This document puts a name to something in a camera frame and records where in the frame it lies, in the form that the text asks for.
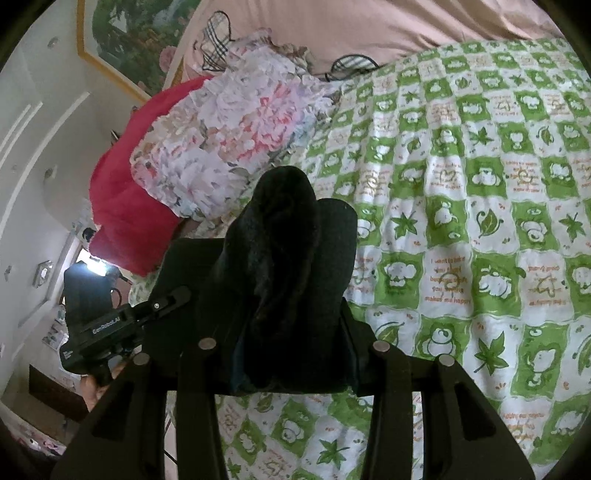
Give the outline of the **left hand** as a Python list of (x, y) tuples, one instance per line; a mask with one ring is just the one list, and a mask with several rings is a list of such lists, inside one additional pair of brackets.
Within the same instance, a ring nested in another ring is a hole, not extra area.
[[(111, 371), (112, 379), (116, 379), (126, 365), (127, 361), (125, 360), (119, 362)], [(99, 386), (95, 377), (92, 375), (86, 375), (80, 379), (80, 395), (82, 396), (88, 411), (93, 410), (108, 388), (108, 385)]]

